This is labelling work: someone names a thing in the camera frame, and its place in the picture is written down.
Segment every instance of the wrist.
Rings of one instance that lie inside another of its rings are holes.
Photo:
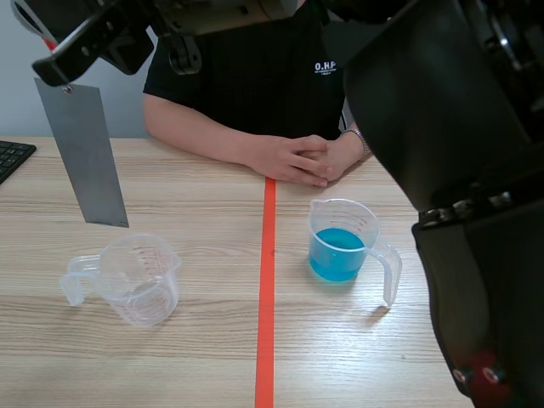
[[[259,135],[252,133],[236,132],[234,140],[234,160],[236,164],[252,167],[253,152],[257,149]]]
[[[343,133],[337,143],[342,146],[343,159],[346,167],[353,166],[365,154],[365,146],[361,143],[359,136],[353,132]]]

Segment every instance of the measuring cup handle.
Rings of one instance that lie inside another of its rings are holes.
[[[85,292],[81,279],[93,279],[93,274],[98,271],[100,256],[73,258],[68,263],[68,273],[60,278],[59,284],[65,293],[70,306],[80,306],[85,300]]]
[[[85,293],[80,279],[79,274],[71,273],[64,275],[59,280],[60,289],[65,293],[70,306],[81,306],[85,301]]]
[[[402,259],[392,246],[382,240],[377,240],[372,249],[365,248],[365,252],[377,259],[383,266],[383,300],[388,304],[388,307],[391,307],[397,298]]]

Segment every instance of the screw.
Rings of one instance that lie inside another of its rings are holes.
[[[440,220],[451,221],[456,217],[453,208],[439,208]]]
[[[473,201],[469,199],[456,202],[453,209],[459,217],[465,218],[473,212]]]
[[[482,373],[484,374],[485,379],[489,381],[491,384],[501,383],[502,381],[504,381],[506,377],[506,373],[497,367],[494,367],[494,368],[485,367],[482,369]]]
[[[467,385],[468,381],[470,380],[470,377],[473,375],[473,373],[470,370],[459,370],[455,369],[451,372],[453,374],[453,377],[461,384]]]
[[[502,208],[505,206],[509,206],[512,204],[512,195],[505,191],[504,193],[501,193],[500,195],[496,195],[494,197],[490,197],[491,205],[495,208]]]

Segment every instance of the gray metal sheet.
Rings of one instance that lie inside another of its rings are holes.
[[[85,221],[128,227],[100,91],[35,81]]]

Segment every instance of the measuring cup with blue liquid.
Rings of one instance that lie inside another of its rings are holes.
[[[380,222],[371,210],[351,200],[313,200],[309,230],[309,262],[317,275],[328,281],[349,281],[370,255],[383,266],[383,300],[391,307],[402,260],[394,248],[380,240]]]

